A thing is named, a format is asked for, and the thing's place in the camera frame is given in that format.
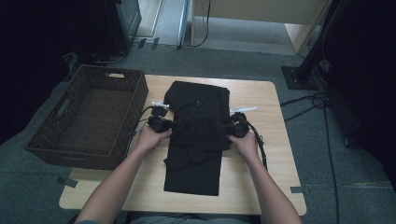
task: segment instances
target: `wooden desk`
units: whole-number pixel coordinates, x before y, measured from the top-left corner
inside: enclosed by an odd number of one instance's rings
[[[268,170],[275,182],[285,192],[300,215],[306,206],[302,193],[291,193],[290,187],[300,187],[299,177],[291,153],[290,142],[273,83],[199,77],[164,77],[146,75],[148,98],[163,100],[165,92],[175,80],[205,83],[230,90],[230,108],[256,105],[255,111],[246,112],[247,119],[262,135],[267,155]],[[128,211],[162,211],[181,213],[260,214],[256,190],[244,159],[232,146],[224,151],[219,196],[201,196],[163,191],[165,164],[169,140],[162,141],[143,161],[134,180],[131,192],[122,207]],[[70,178],[78,181],[75,189],[65,187],[60,206],[80,209],[93,190],[109,174],[109,171],[73,168]]]
[[[324,20],[331,2],[332,0],[213,0],[210,17],[285,23],[294,50],[300,53],[315,27]],[[192,45],[194,18],[207,16],[208,3],[209,0],[193,0]]]

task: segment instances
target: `person's right arm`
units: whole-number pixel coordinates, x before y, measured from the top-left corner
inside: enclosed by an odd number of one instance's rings
[[[254,133],[244,138],[229,135],[239,152],[245,158],[259,197],[260,208],[267,223],[302,223],[288,197],[268,174],[258,154]]]

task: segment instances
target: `light wood tabletop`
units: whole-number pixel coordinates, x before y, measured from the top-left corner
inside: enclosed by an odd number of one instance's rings
[[[162,101],[175,80],[227,88],[230,91],[230,108],[257,106],[258,109],[245,112],[245,115],[262,135],[268,171],[293,203],[298,214],[302,216],[306,213],[304,195],[298,190],[301,184],[276,88],[272,82],[153,75],[146,75],[146,80],[149,92],[145,107],[153,101]],[[172,119],[172,112],[166,117]],[[219,196],[163,191],[166,172],[163,160],[167,156],[168,144],[169,140],[162,140],[145,158],[122,210],[246,215],[261,213],[248,167],[234,145],[223,152]],[[110,171],[73,168],[69,178],[77,180],[78,184],[75,188],[64,187],[60,206],[64,209],[81,209],[94,189],[109,174]]]

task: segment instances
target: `dark fabric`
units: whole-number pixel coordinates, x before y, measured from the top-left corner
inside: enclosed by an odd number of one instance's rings
[[[219,195],[222,151],[230,148],[224,120],[230,117],[226,88],[176,81],[164,103],[174,111],[165,191]]]

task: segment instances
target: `person's left arm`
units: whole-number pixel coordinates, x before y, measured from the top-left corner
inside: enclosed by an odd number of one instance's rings
[[[79,213],[76,223],[82,220],[113,223],[128,196],[143,159],[170,134],[171,131],[155,133],[149,127],[145,127],[134,150],[92,193]]]

